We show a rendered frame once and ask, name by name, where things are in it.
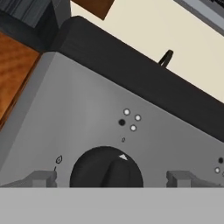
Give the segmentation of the brown wooden cupboard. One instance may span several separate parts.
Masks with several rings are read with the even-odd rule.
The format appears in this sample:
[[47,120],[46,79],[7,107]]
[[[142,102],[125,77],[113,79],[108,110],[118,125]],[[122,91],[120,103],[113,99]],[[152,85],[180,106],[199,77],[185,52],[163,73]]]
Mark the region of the brown wooden cupboard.
[[41,54],[0,31],[0,130]]
[[86,11],[104,20],[115,0],[71,0]]

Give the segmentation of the grey and black stove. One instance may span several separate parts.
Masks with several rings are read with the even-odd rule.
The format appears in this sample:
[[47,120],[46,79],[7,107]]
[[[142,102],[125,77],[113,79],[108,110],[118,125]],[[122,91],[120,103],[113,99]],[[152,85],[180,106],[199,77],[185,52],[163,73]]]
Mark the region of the grey and black stove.
[[56,171],[70,187],[95,147],[128,154],[143,187],[189,171],[224,188],[224,103],[83,17],[61,27],[0,131],[0,187]]

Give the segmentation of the brown wooden cupboard front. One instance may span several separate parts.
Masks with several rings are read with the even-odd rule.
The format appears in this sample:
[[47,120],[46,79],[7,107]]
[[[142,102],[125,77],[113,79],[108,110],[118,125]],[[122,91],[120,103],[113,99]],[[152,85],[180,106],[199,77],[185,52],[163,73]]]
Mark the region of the brown wooden cupboard front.
[[0,31],[0,130],[41,54]]

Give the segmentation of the grey range hood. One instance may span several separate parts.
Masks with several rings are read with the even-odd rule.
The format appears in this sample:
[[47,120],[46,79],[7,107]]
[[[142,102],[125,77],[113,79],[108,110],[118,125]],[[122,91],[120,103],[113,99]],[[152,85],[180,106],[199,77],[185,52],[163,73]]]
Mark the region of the grey range hood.
[[224,0],[173,0],[224,37]]

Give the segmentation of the black stove knob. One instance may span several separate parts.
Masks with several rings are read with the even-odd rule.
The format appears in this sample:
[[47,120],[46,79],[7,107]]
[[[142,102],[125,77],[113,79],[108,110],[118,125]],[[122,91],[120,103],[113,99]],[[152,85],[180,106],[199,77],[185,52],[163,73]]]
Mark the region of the black stove knob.
[[143,187],[144,181],[137,163],[128,154],[111,146],[100,146],[78,158],[69,186]]

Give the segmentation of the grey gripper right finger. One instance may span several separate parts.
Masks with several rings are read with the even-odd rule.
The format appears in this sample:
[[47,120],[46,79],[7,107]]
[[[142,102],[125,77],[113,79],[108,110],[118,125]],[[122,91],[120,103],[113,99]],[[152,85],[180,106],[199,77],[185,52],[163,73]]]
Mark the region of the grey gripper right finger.
[[192,188],[222,188],[223,185],[215,184],[203,179],[198,178],[190,171],[168,171],[166,173],[167,187],[192,187]]

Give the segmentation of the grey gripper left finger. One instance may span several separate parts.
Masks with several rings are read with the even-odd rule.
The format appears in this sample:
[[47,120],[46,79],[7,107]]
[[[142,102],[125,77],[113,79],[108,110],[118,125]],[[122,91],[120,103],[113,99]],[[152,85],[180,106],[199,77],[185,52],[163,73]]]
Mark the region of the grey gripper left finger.
[[3,187],[56,187],[56,179],[56,171],[34,171],[27,177],[3,185]]

